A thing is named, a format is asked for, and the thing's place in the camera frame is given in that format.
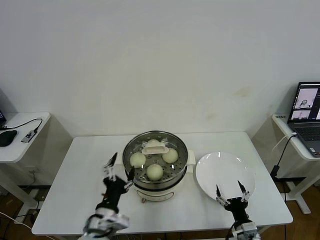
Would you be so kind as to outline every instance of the stainless steel steamer pot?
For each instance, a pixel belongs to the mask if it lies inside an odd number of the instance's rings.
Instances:
[[[162,154],[146,155],[146,162],[141,168],[135,168],[134,184],[145,191],[158,192],[170,189],[178,184],[187,172],[188,150],[185,143],[176,135],[165,131],[148,131],[134,137],[123,151],[122,161],[125,172],[128,174],[131,169],[130,157],[134,153],[141,153],[146,143],[156,139],[173,148],[178,153],[178,160],[174,163],[167,163],[162,159]],[[151,181],[147,177],[147,168],[151,164],[159,164],[163,169],[163,177],[158,181]]]

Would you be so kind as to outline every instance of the laptop screen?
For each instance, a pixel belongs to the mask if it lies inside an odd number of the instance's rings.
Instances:
[[[320,122],[320,82],[299,83],[289,122]]]

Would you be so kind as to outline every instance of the table leg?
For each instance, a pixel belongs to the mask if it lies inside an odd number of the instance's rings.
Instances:
[[[290,192],[286,195],[286,200],[296,201],[303,214],[310,214],[311,211],[301,194],[320,179],[320,164],[317,164],[307,175],[308,176],[297,186],[293,182],[286,182],[290,189]]]
[[[9,193],[16,196],[18,199],[20,199],[22,202],[24,202],[28,206],[30,207],[37,206],[37,201],[34,200],[31,196],[29,196],[20,187],[18,187],[16,183],[12,181],[2,170],[0,170],[0,186],[5,188]]]
[[[0,185],[0,196],[7,196],[8,193],[9,192]]]
[[[307,190],[312,184],[320,179],[320,164],[317,164],[308,174],[308,176],[300,182],[294,189],[292,189],[289,193],[289,197],[294,197],[297,194],[302,194],[305,190]]]
[[[260,229],[258,229],[258,233],[262,234],[265,230],[267,230],[268,228],[270,228],[270,226],[263,226]]]
[[[34,198],[38,194],[38,192],[39,192],[39,189],[32,189],[29,196]],[[39,201],[38,209],[41,209],[43,204],[44,204],[43,201]],[[21,209],[18,213],[18,217],[16,217],[15,220],[17,220],[20,223],[23,223],[26,218],[26,216],[24,216],[24,215],[26,215],[28,213],[29,209],[31,209],[31,208],[27,204],[23,204],[23,206],[21,207]]]

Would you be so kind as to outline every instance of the black cable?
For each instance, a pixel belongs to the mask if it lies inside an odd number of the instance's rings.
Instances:
[[[229,239],[229,234],[231,233],[231,230],[232,230],[232,228],[234,227],[235,224],[236,224],[236,222],[234,222],[234,223],[231,225],[231,227],[230,227],[230,229],[229,229],[229,231],[228,231],[228,233],[227,233],[227,235],[226,235],[226,237],[225,237],[225,240],[228,240],[228,239]]]
[[[31,122],[33,122],[33,121],[36,121],[36,120],[41,120],[41,122],[39,123],[39,125],[33,130],[34,132],[37,132],[37,131],[38,131],[38,128],[40,127],[40,125],[41,125],[42,122],[43,122],[43,119],[42,119],[42,118],[34,118],[34,119],[32,119],[32,120],[30,120],[30,121],[27,121],[27,122],[25,122],[25,123],[23,123],[23,124],[20,124],[20,125],[18,125],[18,126],[13,126],[13,127],[4,126],[4,127],[0,127],[0,130],[17,129],[17,128],[20,128],[20,127],[22,127],[22,126],[24,126],[24,125],[26,125],[26,124],[28,124],[28,123],[31,123]]]
[[[285,150],[286,150],[286,148],[287,148],[288,143],[290,142],[290,139],[292,139],[292,138],[295,137],[295,136],[296,136],[296,135],[292,135],[291,137],[289,137],[288,141],[286,141],[286,144],[285,144],[285,146],[284,146],[284,149],[282,150],[281,157],[280,157],[280,159],[279,159],[279,161],[278,161],[278,163],[277,163],[277,166],[279,166],[279,164],[280,164],[280,161],[281,161],[281,159],[282,159],[282,157],[283,157],[283,155],[284,155],[284,153],[285,153]]]
[[[287,205],[287,193],[286,193],[286,187],[284,182],[282,182],[282,186],[283,186],[283,192],[284,192],[284,203],[285,205]],[[284,240],[287,240],[287,225],[284,225]]]
[[[14,212],[13,217],[12,217],[13,219],[16,218],[15,215],[19,212],[19,210],[22,208],[23,205],[24,204],[22,203],[22,205],[20,207],[18,207],[18,209]],[[5,230],[4,230],[3,239],[6,239],[6,233],[7,233],[7,230],[9,228],[11,221],[12,220],[9,218],[9,223],[7,224],[7,226],[5,227]]]
[[[102,235],[99,236],[94,236],[95,239],[102,239],[104,237],[107,237],[110,233],[112,232],[112,230],[109,230],[107,233],[104,233]]]
[[[31,215],[33,215],[33,214],[30,213],[30,214],[18,215],[18,216],[16,216],[15,218],[24,217],[24,216],[31,216]],[[2,217],[0,217],[0,219],[10,219],[10,218],[8,218],[8,217],[6,217],[6,216],[2,216]]]
[[[32,182],[30,185],[28,185],[28,186],[26,186],[26,187],[24,187],[24,188],[21,188],[22,190],[26,190],[26,189],[30,188],[31,185],[33,185],[33,184],[36,182],[35,173],[33,172],[32,174],[33,174],[33,182]]]
[[[272,178],[273,180],[276,179],[277,173],[278,173],[279,168],[280,168],[280,167],[279,167],[279,164],[280,164],[280,162],[281,162],[281,159],[282,159],[282,157],[283,157],[283,155],[284,155],[284,153],[285,153],[285,150],[286,150],[286,148],[287,148],[288,143],[290,142],[290,140],[291,140],[293,137],[298,137],[298,135],[292,135],[291,137],[289,137],[288,141],[286,141],[286,144],[285,144],[285,146],[284,146],[284,148],[283,148],[283,151],[282,151],[282,153],[281,153],[281,156],[280,156],[280,159],[279,159],[277,165],[274,165],[274,166],[273,166],[273,169],[272,169],[272,171],[271,171],[271,173],[270,173],[270,176],[271,176],[271,178]]]
[[[8,219],[8,218],[7,218],[7,217],[1,217],[1,219]],[[1,229],[1,219],[0,219],[0,229]],[[7,239],[2,238],[2,237],[0,236],[0,240],[7,240]]]
[[[37,205],[36,205],[36,210],[38,210],[38,207],[39,207],[39,201],[38,201],[38,203],[37,203]],[[13,219],[15,219],[15,218],[17,218],[17,217],[22,217],[22,216],[33,216],[33,214],[26,214],[26,215],[17,215],[17,216],[15,216],[18,212],[19,212],[19,210],[22,208],[22,206],[23,206],[24,204],[22,204],[15,212],[14,212],[14,214],[13,214]],[[4,230],[4,234],[3,234],[3,237],[0,237],[1,239],[3,239],[3,240],[6,240],[6,233],[7,233],[7,230],[8,230],[8,228],[9,228],[9,225],[10,225],[10,223],[11,223],[11,219],[10,218],[7,218],[7,217],[5,217],[6,219],[9,219],[9,223],[7,224],[7,226],[6,226],[6,228],[5,228],[5,230]]]
[[[31,221],[31,223],[32,224],[35,224],[35,222],[36,222],[36,219],[37,219],[37,217],[38,217],[38,213],[39,213],[39,201],[38,201],[38,203],[37,203],[37,205],[36,205],[36,208],[35,208],[35,210],[36,210],[36,214],[32,214],[31,216],[30,216],[30,221]]]

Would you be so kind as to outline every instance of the white desk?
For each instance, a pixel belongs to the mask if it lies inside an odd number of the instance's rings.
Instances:
[[[280,128],[284,135],[293,133],[291,128],[288,126],[288,116],[284,113],[275,113],[272,115],[272,120]],[[307,190],[311,185],[320,179],[320,157],[313,157],[305,145],[300,141],[298,137],[293,137],[290,140],[294,149],[298,154],[306,161],[317,161],[315,167],[313,167],[308,173],[307,177],[300,182],[297,186],[293,182],[287,182],[290,192],[286,196],[287,201],[296,201],[304,214],[310,214],[311,211],[301,196],[301,194]]]
[[[36,120],[30,122],[24,126],[16,128],[15,130],[18,131],[17,135],[15,136],[13,142],[5,147],[0,147],[0,164],[12,164],[16,163],[21,160],[24,154],[27,152],[31,144],[34,142],[38,134],[41,132],[43,127],[46,125],[47,121],[50,118],[50,113],[48,112],[19,112],[19,113],[3,113],[7,122],[5,126],[8,128],[16,127],[20,124],[26,123],[32,119],[42,118],[43,122],[38,128],[37,134],[31,139],[30,142],[24,143],[21,140],[32,130],[34,130],[39,123],[40,120]],[[5,188],[8,192],[16,196],[25,205],[22,207],[20,211],[23,213],[25,210],[28,210],[31,207],[36,207],[37,202],[33,199],[33,195],[36,193],[33,191],[28,195],[25,191],[23,191],[17,184],[11,180],[10,176],[7,175],[4,171],[0,170],[0,186]]]
[[[203,155],[221,151],[239,156],[255,173],[256,190],[246,212],[257,226],[291,223],[293,218],[256,149],[245,132],[177,134],[198,161]],[[76,137],[55,177],[32,228],[35,235],[81,235],[87,218],[94,213],[105,192],[102,183],[105,164],[115,152],[122,153],[134,136]],[[123,176],[124,170],[117,173]],[[183,187],[163,202],[141,203],[134,188],[122,195],[120,213],[130,226],[118,233],[158,233],[228,229],[234,219],[197,186],[192,173],[183,178]]]

